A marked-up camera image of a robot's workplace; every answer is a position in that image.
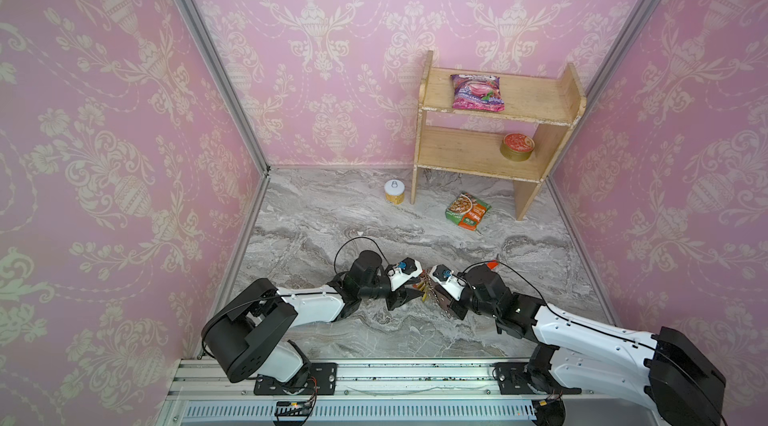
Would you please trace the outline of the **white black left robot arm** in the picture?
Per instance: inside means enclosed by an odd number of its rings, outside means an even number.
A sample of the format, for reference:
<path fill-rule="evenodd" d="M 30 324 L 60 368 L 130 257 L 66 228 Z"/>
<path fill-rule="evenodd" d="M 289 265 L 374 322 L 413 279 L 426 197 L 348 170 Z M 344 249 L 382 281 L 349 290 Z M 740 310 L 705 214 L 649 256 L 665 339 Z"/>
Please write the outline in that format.
<path fill-rule="evenodd" d="M 415 259 L 385 264 L 379 253 L 364 250 L 320 287 L 279 288 L 261 278 L 208 320 L 201 345 L 232 383 L 261 376 L 298 389 L 309 381 L 311 361 L 284 339 L 291 328 L 345 319 L 368 299 L 383 300 L 392 311 L 421 295 L 416 285 L 422 273 Z"/>

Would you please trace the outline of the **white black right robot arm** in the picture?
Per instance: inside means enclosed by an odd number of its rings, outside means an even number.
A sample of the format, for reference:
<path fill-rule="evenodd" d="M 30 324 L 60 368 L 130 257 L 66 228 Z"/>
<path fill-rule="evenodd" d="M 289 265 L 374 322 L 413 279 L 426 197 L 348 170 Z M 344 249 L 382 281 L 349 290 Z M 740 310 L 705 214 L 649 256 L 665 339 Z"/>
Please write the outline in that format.
<path fill-rule="evenodd" d="M 493 319 L 498 333 L 535 344 L 526 372 L 542 392 L 594 391 L 643 406 L 669 425 L 723 425 L 726 379 L 683 332 L 623 329 L 512 291 L 488 264 L 428 276 L 452 316 Z"/>

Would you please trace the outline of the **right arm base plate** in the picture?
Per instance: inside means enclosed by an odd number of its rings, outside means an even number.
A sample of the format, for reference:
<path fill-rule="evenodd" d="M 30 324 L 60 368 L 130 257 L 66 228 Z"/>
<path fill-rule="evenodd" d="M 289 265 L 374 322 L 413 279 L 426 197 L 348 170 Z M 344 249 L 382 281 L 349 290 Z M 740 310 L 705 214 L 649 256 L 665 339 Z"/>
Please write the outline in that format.
<path fill-rule="evenodd" d="M 539 394 L 550 397 L 578 395 L 581 388 L 568 388 L 560 385 L 548 372 L 528 370 L 524 362 L 498 362 L 491 369 L 501 395 Z"/>

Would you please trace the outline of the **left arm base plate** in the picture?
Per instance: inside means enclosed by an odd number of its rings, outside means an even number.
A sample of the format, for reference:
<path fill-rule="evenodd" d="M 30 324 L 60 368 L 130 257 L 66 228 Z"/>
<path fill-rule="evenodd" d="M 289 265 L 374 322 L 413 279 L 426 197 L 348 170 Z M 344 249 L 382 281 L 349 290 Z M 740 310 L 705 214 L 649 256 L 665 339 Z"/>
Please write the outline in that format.
<path fill-rule="evenodd" d="M 253 393 L 256 396 L 319 395 L 332 396 L 336 389 L 338 364 L 334 362 L 308 363 L 286 382 L 258 375 Z"/>

